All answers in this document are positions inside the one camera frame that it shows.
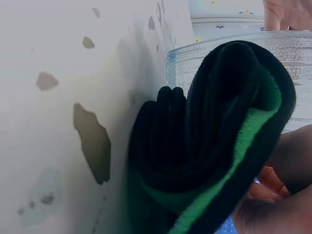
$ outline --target human hand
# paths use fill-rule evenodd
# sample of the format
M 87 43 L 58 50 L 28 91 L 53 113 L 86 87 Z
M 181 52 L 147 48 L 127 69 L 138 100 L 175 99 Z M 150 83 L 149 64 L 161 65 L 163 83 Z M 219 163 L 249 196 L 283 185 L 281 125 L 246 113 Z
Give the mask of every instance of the human hand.
M 232 214 L 239 234 L 303 234 L 312 230 L 312 126 L 283 134 L 276 151 Z M 294 195 L 287 187 L 299 191 Z
M 312 0 L 263 0 L 265 30 L 312 31 Z

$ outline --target paint chip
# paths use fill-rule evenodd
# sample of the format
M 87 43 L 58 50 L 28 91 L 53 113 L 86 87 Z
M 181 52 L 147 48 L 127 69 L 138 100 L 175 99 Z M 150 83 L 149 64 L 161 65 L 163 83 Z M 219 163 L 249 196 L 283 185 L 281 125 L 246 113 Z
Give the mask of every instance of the paint chip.
M 157 2 L 157 8 L 158 8 L 158 19 L 159 19 L 159 23 L 161 25 L 161 9 L 160 9 L 160 4 L 159 2 Z
M 165 14 L 164 0 L 161 0 L 162 12 Z
M 40 91 L 47 91 L 49 89 L 53 89 L 59 85 L 59 81 L 48 72 L 40 72 L 38 75 L 38 79 L 36 82 L 36 86 L 40 89 Z
M 82 152 L 98 184 L 110 179 L 111 141 L 93 112 L 79 103 L 74 105 L 74 128 L 78 131 Z
M 23 208 L 23 207 L 20 207 L 20 208 L 19 208 L 18 214 L 19 214 L 20 216 L 24 214 L 24 208 Z
M 44 195 L 41 199 L 40 199 L 42 204 L 45 205 L 51 205 L 54 201 L 54 196 L 53 193 L 50 193 L 49 195 Z
M 82 44 L 83 44 L 84 48 L 86 48 L 86 49 L 92 49 L 95 47 L 93 41 L 90 38 L 88 38 L 87 36 L 85 36 L 83 38 Z
M 150 29 L 152 29 L 152 30 L 155 29 L 155 22 L 154 22 L 154 20 L 153 20 L 153 17 L 150 17 L 150 20 L 149 20 L 149 22 L 148 22 L 148 27 L 149 27 Z
M 93 10 L 95 16 L 99 19 L 101 17 L 99 10 L 95 7 L 92 7 L 92 10 Z

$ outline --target green fabric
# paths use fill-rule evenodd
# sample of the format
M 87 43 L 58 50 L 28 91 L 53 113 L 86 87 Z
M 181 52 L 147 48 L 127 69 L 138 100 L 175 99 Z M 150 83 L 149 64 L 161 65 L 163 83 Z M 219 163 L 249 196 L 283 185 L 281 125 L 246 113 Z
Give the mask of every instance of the green fabric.
M 181 215 L 169 234 L 186 234 L 192 223 L 203 214 L 212 199 L 218 195 L 225 182 L 232 176 L 246 151 L 254 140 L 254 136 L 268 121 L 281 105 L 281 93 L 271 74 L 261 68 L 261 81 L 254 101 L 261 103 L 262 109 L 251 108 L 236 139 L 234 148 L 234 161 L 228 173 L 214 186 L 206 186 L 186 193 L 165 193 L 147 185 L 140 179 L 142 186 L 149 195 L 168 210 Z

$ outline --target stain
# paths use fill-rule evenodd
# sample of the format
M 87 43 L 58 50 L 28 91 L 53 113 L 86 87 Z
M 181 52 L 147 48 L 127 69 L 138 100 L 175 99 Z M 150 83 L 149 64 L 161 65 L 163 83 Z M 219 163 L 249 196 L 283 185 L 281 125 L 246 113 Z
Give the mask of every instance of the stain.
M 36 86 L 41 91 L 47 91 L 53 89 L 59 85 L 59 81 L 48 72 L 40 72 L 36 81 Z
M 93 10 L 95 16 L 99 19 L 101 17 L 101 13 L 99 12 L 99 10 L 95 7 L 92 7 L 92 10 Z
M 160 23 L 160 26 L 161 26 L 161 9 L 160 9 L 159 2 L 157 2 L 157 8 L 158 8 L 158 19 L 159 19 L 159 23 Z
M 150 17 L 149 21 L 148 21 L 148 27 L 152 30 L 155 29 L 155 22 L 153 20 L 153 17 Z
M 46 167 L 30 190 L 28 200 L 30 203 L 24 207 L 24 215 L 20 217 L 20 224 L 23 228 L 42 224 L 49 216 L 54 215 L 61 205 L 60 170 Z
M 93 112 L 86 111 L 79 103 L 74 105 L 74 128 L 81 140 L 82 152 L 98 184 L 110 179 L 111 142 L 106 129 Z
M 35 208 L 35 203 L 33 201 L 29 202 L 29 208 L 30 209 Z
M 132 105 L 135 105 L 136 102 L 137 102 L 137 99 L 136 99 L 136 96 L 135 96 L 134 92 L 131 91 L 131 90 L 129 90 L 128 95 L 129 95 L 129 102 L 130 102 Z
M 87 36 L 85 36 L 83 38 L 82 44 L 83 44 L 84 48 L 86 48 L 86 49 L 93 49 L 95 47 L 93 41 L 90 38 L 88 38 Z
M 23 207 L 20 207 L 20 208 L 18 209 L 18 214 L 19 214 L 19 216 L 21 216 L 21 215 L 24 214 L 24 208 L 23 208 Z
M 41 201 L 42 204 L 51 205 L 53 203 L 53 201 L 54 201 L 53 193 L 50 193 L 49 195 L 42 196 L 40 201 Z
M 161 7 L 162 7 L 162 12 L 165 14 L 164 0 L 161 0 Z

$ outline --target finger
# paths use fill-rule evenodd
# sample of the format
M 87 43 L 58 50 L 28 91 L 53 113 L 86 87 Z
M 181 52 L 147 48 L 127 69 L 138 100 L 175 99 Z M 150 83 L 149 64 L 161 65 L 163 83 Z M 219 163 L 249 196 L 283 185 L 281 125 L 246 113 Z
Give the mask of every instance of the finger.
M 280 26 L 279 26 L 279 30 L 280 31 L 287 31 L 289 28 L 288 24 L 284 23 L 284 22 L 281 22 L 280 23 Z
M 272 167 L 264 167 L 257 178 L 262 185 L 282 198 L 291 196 L 284 183 L 277 177 Z
M 245 233 L 244 230 L 248 226 L 247 221 L 257 220 L 259 211 L 268 203 L 273 202 L 273 194 L 266 190 L 260 184 L 253 183 L 250 187 L 249 193 L 244 196 L 242 201 L 237 205 L 232 213 L 232 219 L 238 233 Z
M 270 8 L 265 8 L 264 29 L 266 31 L 278 31 L 280 30 L 280 23 L 278 15 Z
M 282 199 L 279 195 L 273 194 L 269 189 L 255 182 L 251 185 L 249 194 L 252 198 L 259 198 L 270 202 Z
M 291 132 L 280 135 L 276 148 L 271 154 L 269 160 L 267 161 L 266 166 L 274 167 L 274 165 L 283 161 L 283 158 L 285 156 L 285 151 L 287 151 L 287 148 L 289 147 L 290 134 Z

